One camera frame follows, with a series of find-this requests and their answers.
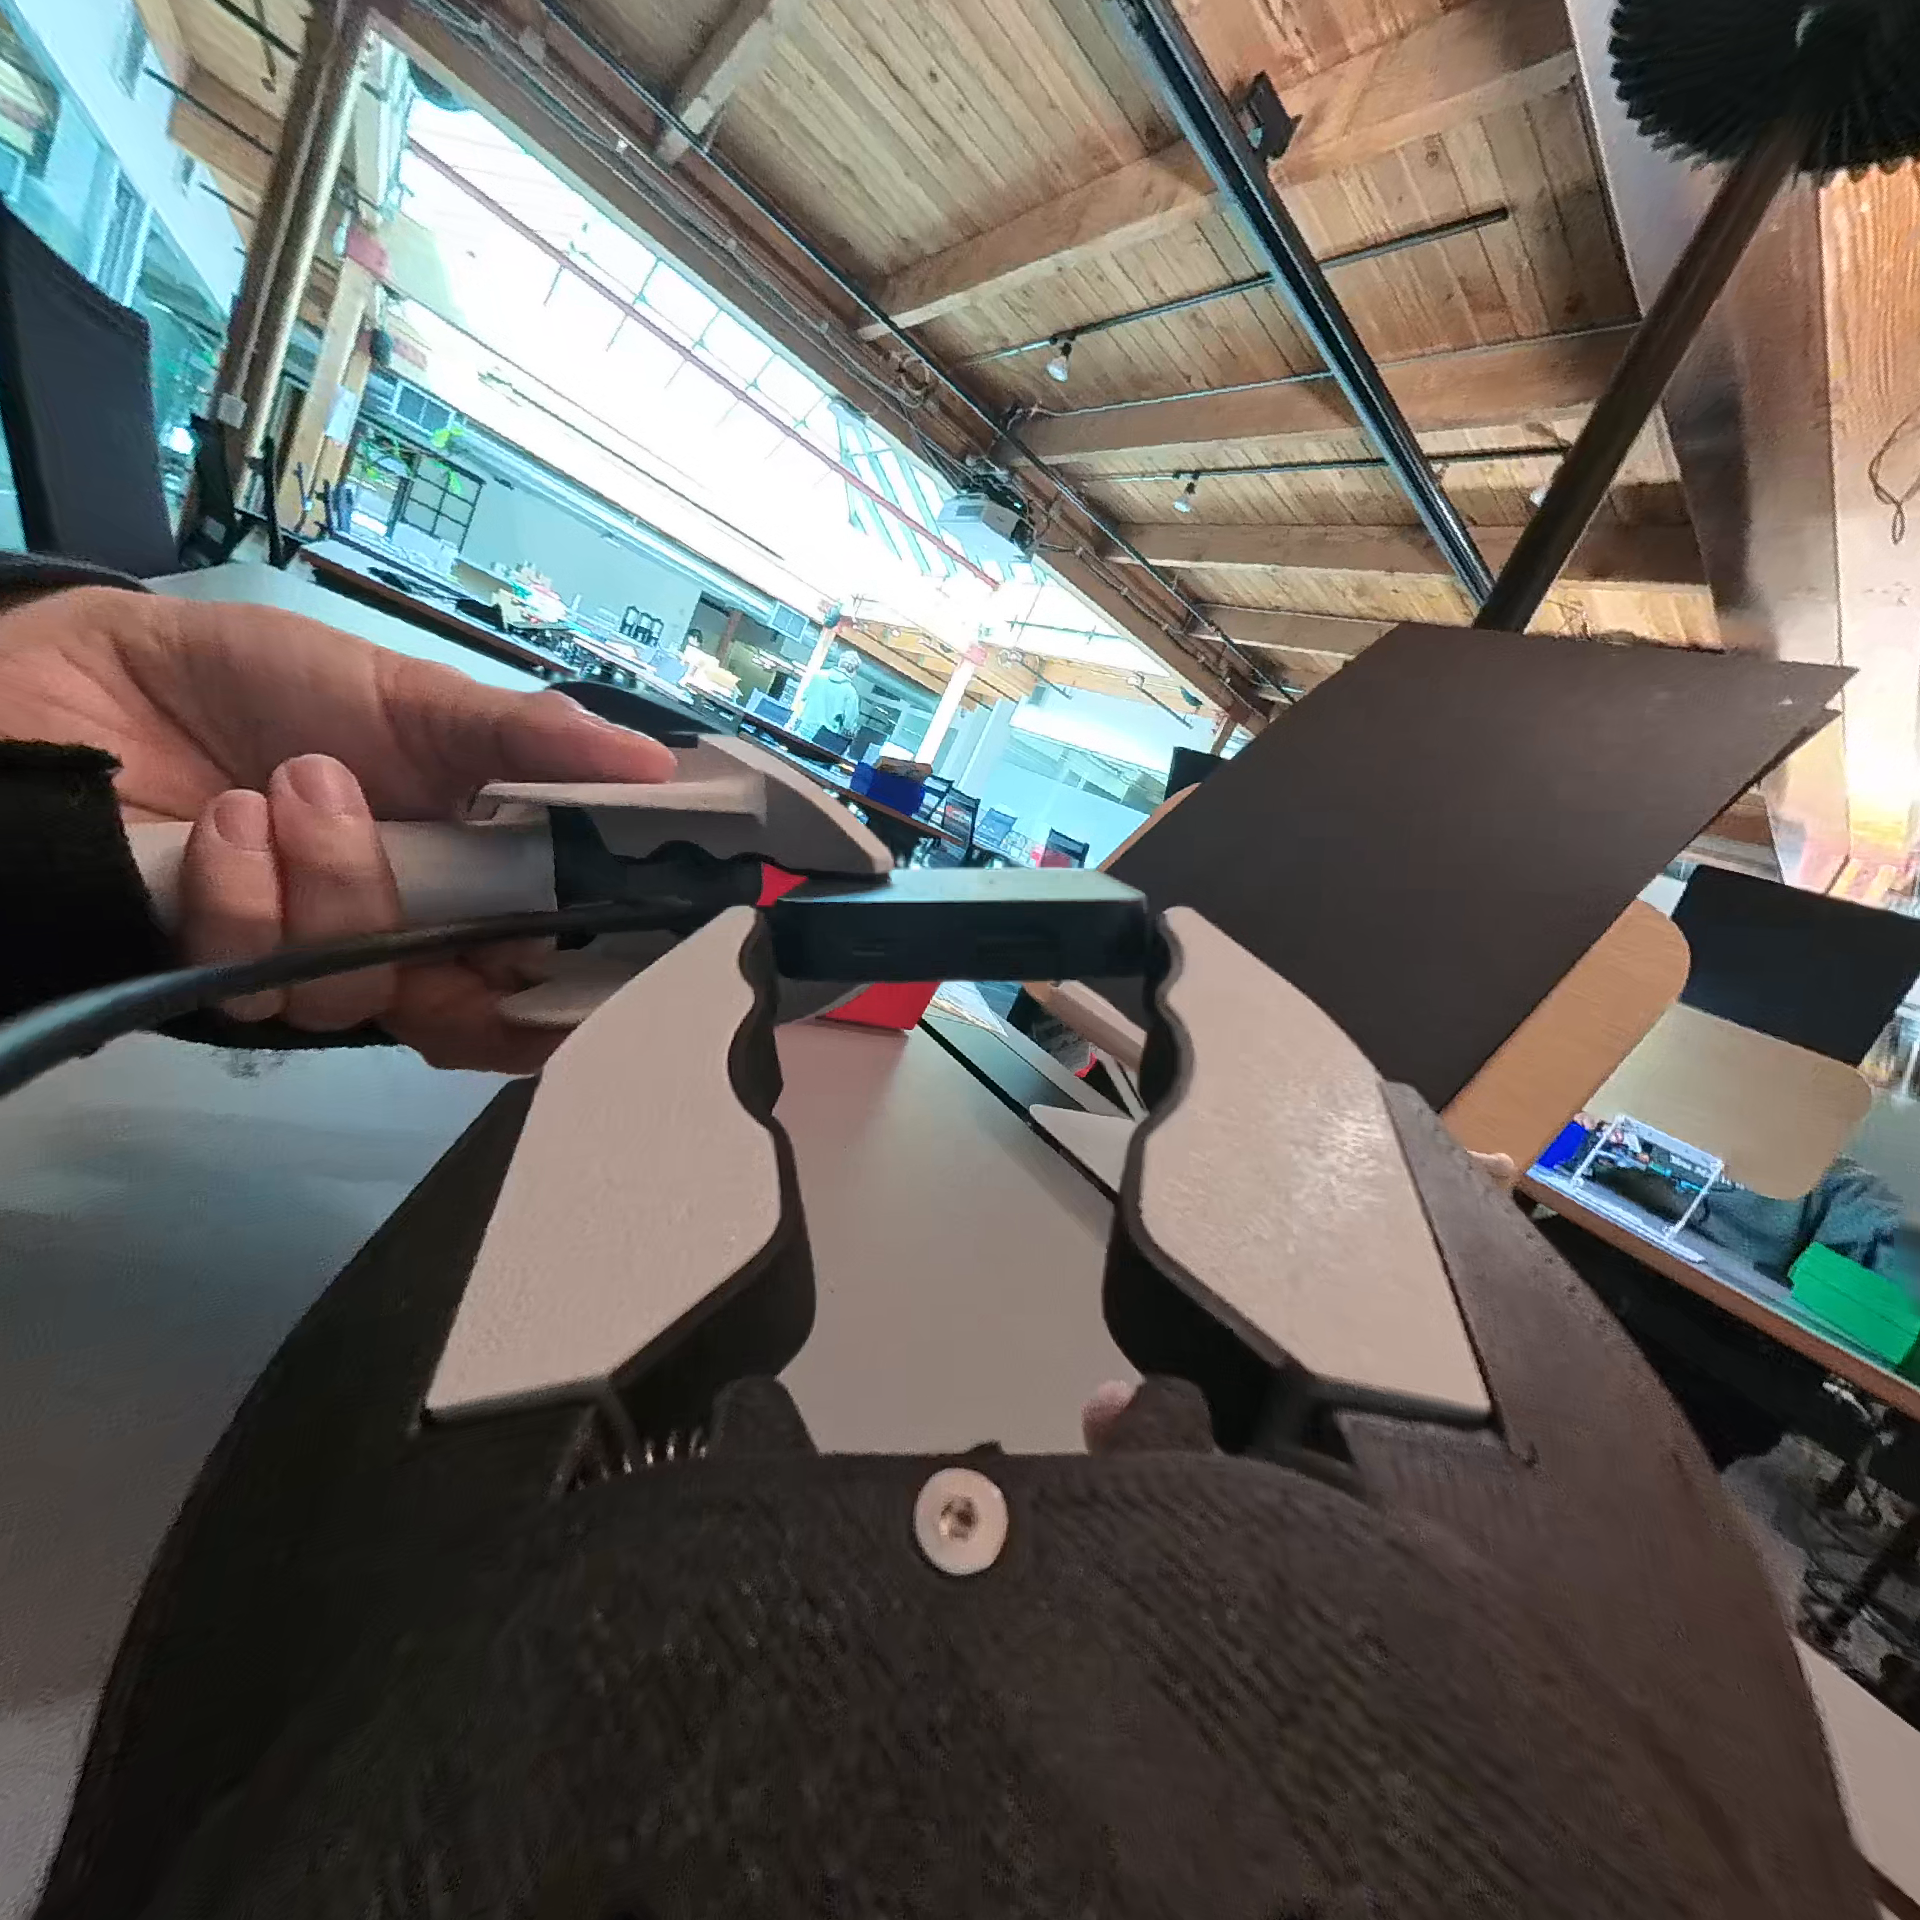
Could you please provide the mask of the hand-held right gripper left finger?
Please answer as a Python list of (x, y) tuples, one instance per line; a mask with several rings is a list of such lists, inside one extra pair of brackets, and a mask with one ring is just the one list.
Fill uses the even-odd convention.
[(806, 1338), (774, 996), (767, 922), (734, 906), (557, 1047), (423, 1391), (430, 1419), (592, 1398), (786, 1270)]

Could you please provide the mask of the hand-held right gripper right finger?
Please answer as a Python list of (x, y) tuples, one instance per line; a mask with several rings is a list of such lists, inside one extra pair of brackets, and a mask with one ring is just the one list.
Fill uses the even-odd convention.
[(1127, 1146), (1109, 1330), (1232, 1416), (1309, 1407), (1452, 1426), (1495, 1415), (1390, 1110), (1355, 1042), (1188, 907), (1159, 926), (1146, 1118)]

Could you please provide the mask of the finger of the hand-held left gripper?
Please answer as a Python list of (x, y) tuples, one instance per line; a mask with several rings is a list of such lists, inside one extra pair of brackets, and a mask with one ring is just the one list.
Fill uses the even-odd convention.
[(469, 805), (471, 826), (533, 826), (560, 834), (583, 816), (599, 843), (623, 859), (696, 847), (755, 859), (804, 880), (890, 880), (890, 847), (783, 759), (735, 736), (694, 736), (676, 768), (648, 784), (494, 781)]
[(596, 936), (560, 948), (534, 967), (534, 978), (498, 1004), (503, 1023), (534, 1032), (568, 1032), (608, 1006), (612, 1020), (656, 1020), (662, 995), (679, 978), (670, 955), (683, 936)]

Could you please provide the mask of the red plastic bin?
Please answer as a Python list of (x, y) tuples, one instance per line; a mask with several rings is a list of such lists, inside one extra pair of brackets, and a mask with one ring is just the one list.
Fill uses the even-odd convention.
[(772, 943), (776, 1018), (877, 1031), (916, 1023), (935, 995), (928, 882), (941, 874), (802, 875), (763, 859), (758, 916)]

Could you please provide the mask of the grey desk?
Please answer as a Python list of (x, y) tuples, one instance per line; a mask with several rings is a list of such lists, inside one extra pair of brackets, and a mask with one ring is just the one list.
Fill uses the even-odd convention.
[[(1110, 1203), (928, 1032), (779, 1032), (830, 1450), (1068, 1450), (1127, 1367)], [(504, 1080), (128, 1037), (4, 1099), (4, 1916), (36, 1906), (149, 1563), (302, 1311)]]

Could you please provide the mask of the person's left hand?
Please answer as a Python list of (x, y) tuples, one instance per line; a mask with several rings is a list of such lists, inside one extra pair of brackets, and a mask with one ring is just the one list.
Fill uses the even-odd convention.
[(562, 693), (492, 687), (274, 608), (143, 592), (115, 648), (139, 722), (115, 791), (165, 939), (130, 976), (399, 928), (380, 822), (460, 818), (494, 781), (676, 768)]

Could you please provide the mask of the wooden book stand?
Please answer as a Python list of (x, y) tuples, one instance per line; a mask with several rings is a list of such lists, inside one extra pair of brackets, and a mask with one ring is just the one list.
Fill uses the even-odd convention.
[[(1159, 909), (1159, 971), (1150, 983), (1148, 1040), (1173, 1042), (1173, 1083), (1148, 1143), (1171, 1157), (1164, 1198), (1197, 1203), (1203, 1173), (1224, 1198), (1262, 1216), (1280, 1204), (1355, 1221), (1368, 1204), (1404, 1210), (1410, 1176), (1372, 1059), (1316, 998), (1260, 962), (1205, 912)], [(1595, 1092), (1668, 1011), (1690, 971), (1685, 936), (1652, 907), (1632, 902), (1478, 1067), (1452, 1101), (1456, 1146), (1540, 1150), (1557, 1125)], [(1211, 1160), (1227, 1128), (1275, 1128), (1255, 1173)], [(1280, 1199), (1255, 1198), (1272, 1173)]]

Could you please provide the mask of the clear acrylic stand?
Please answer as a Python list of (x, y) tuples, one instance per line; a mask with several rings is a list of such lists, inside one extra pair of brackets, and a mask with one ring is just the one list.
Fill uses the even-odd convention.
[(1723, 1159), (1635, 1116), (1595, 1120), (1595, 1134), (1570, 1176), (1546, 1173), (1595, 1213), (1672, 1243), (1723, 1182)]

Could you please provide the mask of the ceiling projector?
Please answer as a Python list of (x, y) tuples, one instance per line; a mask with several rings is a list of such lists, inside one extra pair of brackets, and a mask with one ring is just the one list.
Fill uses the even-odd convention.
[(1024, 498), (1007, 486), (959, 486), (939, 506), (936, 536), (980, 570), (1030, 563), (1038, 523)]

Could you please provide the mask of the black board sheet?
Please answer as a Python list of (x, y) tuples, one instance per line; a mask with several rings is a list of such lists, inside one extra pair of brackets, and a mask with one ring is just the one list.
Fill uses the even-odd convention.
[(1404, 623), (1110, 874), (1442, 1110), (1642, 887), (1832, 720), (1839, 662)]

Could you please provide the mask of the beige chair back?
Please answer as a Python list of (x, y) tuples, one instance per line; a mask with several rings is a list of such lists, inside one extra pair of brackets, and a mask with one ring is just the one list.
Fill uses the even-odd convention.
[(1632, 1118), (1775, 1199), (1810, 1194), (1872, 1109), (1859, 1067), (1676, 1004), (1598, 1087), (1587, 1116)]

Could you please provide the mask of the black monitor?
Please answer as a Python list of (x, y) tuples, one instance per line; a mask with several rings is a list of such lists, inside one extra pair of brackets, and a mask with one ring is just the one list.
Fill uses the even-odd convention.
[(1701, 867), (1671, 909), (1690, 951), (1680, 1002), (1860, 1067), (1918, 978), (1918, 922)]

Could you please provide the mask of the green storage bin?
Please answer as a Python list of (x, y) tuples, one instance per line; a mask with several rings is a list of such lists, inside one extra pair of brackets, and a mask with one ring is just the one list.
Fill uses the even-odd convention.
[(1882, 1367), (1899, 1374), (1918, 1350), (1916, 1299), (1878, 1270), (1812, 1243), (1789, 1266), (1794, 1308)]

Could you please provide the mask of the black partition panel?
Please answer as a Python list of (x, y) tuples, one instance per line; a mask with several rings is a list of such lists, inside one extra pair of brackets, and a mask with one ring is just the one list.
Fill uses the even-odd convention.
[(175, 571), (152, 338), (3, 210), (3, 426), (32, 554), (142, 582)]

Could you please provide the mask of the black floor lamp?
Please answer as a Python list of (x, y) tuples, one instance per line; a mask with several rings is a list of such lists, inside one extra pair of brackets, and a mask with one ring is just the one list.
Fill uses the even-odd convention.
[(1718, 187), (1632, 332), (1475, 626), (1522, 630), (1789, 180), (1916, 160), (1916, 2), (1620, 2), (1606, 56), (1626, 118)]

